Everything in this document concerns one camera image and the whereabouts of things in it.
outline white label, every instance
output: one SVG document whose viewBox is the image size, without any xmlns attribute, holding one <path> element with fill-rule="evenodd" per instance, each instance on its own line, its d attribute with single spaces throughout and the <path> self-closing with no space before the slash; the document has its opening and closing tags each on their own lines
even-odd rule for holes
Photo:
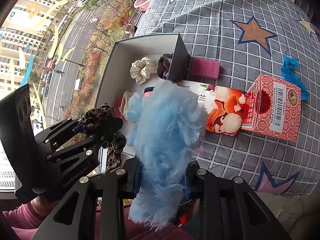
<svg viewBox="0 0 320 240">
<path fill-rule="evenodd" d="M 286 86 L 273 82 L 273 103 L 270 130 L 282 132 L 285 111 Z"/>
</svg>

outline pink sleeve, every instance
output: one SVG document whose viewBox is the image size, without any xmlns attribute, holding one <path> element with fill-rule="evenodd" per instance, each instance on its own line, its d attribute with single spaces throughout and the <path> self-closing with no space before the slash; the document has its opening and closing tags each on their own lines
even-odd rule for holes
<svg viewBox="0 0 320 240">
<path fill-rule="evenodd" d="M 4 211 L 3 215 L 10 226 L 21 229 L 38 228 L 45 219 L 34 210 L 30 202 L 13 211 Z"/>
</svg>

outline road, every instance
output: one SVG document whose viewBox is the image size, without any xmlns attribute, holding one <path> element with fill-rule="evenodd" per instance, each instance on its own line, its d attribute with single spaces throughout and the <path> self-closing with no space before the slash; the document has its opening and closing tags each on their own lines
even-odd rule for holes
<svg viewBox="0 0 320 240">
<path fill-rule="evenodd" d="M 76 47 L 75 50 L 67 57 L 77 63 L 81 63 L 85 49 L 88 46 L 95 27 L 89 22 L 92 15 L 97 15 L 101 19 L 105 13 L 102 9 L 97 9 L 95 12 L 82 11 L 79 20 L 73 26 L 68 38 L 64 42 L 64 55 L 69 49 Z M 76 77 L 79 71 L 79 65 L 65 61 L 60 61 L 55 69 L 64 71 L 63 77 L 61 74 L 53 73 L 49 85 L 49 93 L 45 105 L 45 116 L 47 125 L 57 123 L 55 119 L 64 119 L 64 112 L 58 106 L 69 107 L 72 92 L 74 89 Z"/>
</svg>

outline open box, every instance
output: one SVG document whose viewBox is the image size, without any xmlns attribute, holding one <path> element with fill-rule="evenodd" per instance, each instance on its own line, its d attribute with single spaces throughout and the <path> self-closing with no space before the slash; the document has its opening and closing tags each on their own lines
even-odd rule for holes
<svg viewBox="0 0 320 240">
<path fill-rule="evenodd" d="M 155 86 L 160 80 L 156 73 L 143 84 L 137 84 L 130 76 L 131 64 L 143 57 L 149 57 L 157 65 L 160 56 L 166 53 L 173 53 L 167 79 L 174 82 L 185 79 L 190 55 L 178 33 L 151 34 L 117 41 L 103 73 L 95 107 L 104 103 L 113 105 L 116 98 L 122 97 L 125 91 L 143 95 L 145 88 Z M 126 136 L 130 129 L 131 124 L 124 120 L 120 131 Z M 134 149 L 128 145 L 125 146 L 124 153 L 127 156 L 135 155 Z"/>
</svg>

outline grid pattern fabric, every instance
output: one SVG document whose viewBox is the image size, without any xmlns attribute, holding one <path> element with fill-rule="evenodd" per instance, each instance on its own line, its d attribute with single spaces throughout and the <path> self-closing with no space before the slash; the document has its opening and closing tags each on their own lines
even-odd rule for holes
<svg viewBox="0 0 320 240">
<path fill-rule="evenodd" d="M 239 44 L 242 30 L 232 21 L 249 22 L 276 37 L 262 45 Z M 251 132 L 238 138 L 208 132 L 197 154 L 199 165 L 219 177 L 241 176 L 255 187 L 261 163 L 276 183 L 300 171 L 287 196 L 311 193 L 320 177 L 320 43 L 301 24 L 306 14 L 290 0 L 153 0 L 136 35 L 180 33 L 191 56 L 218 60 L 219 79 L 191 79 L 247 90 L 260 73 L 283 78 L 280 68 L 285 55 L 298 59 L 296 75 L 310 97 L 302 103 L 297 143 Z"/>
</svg>

